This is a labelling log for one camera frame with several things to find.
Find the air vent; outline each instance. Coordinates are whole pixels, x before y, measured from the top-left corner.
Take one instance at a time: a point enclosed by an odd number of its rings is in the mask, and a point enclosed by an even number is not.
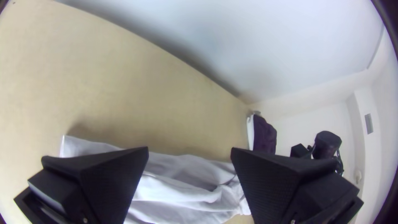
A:
[[[373,123],[372,123],[372,116],[371,114],[365,115],[365,123],[366,123],[366,131],[368,134],[373,132]]]

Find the black textured surface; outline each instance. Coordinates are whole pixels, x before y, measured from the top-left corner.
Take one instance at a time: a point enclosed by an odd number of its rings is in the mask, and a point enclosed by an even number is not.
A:
[[[148,148],[74,158],[42,158],[44,168],[78,181],[100,223],[122,224],[148,160]]]
[[[334,171],[336,161],[232,148],[231,159],[257,224],[279,223],[298,185]]]

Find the crumpled white fabric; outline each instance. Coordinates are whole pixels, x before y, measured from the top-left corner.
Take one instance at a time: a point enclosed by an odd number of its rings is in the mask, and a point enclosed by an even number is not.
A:
[[[64,136],[60,157],[116,150],[121,148]],[[149,152],[124,223],[219,224],[237,214],[250,215],[250,209],[231,163]]]

